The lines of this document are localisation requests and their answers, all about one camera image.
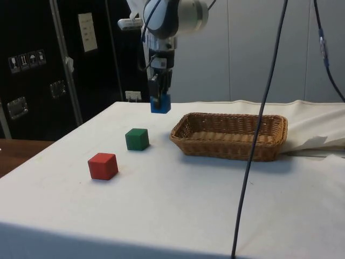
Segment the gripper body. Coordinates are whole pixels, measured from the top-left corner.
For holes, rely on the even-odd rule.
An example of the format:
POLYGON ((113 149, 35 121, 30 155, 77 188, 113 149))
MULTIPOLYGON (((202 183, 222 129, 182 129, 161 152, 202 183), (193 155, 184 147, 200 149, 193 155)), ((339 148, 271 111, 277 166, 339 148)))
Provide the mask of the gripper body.
POLYGON ((150 67, 154 70, 171 70, 174 67, 175 51, 149 51, 150 67))

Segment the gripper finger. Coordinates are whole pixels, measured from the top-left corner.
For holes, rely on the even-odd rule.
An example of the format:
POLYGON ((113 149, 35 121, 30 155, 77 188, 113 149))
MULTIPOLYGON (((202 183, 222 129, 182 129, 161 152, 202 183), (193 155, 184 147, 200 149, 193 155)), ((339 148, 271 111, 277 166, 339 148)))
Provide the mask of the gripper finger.
POLYGON ((148 80, 150 101, 153 103, 154 108, 161 107, 161 90, 160 90, 160 76, 155 74, 148 80))
POLYGON ((161 81, 160 81, 160 88, 161 94, 167 94, 169 88, 171 87, 171 79, 172 79, 173 71, 172 69, 163 70, 161 73, 161 81))

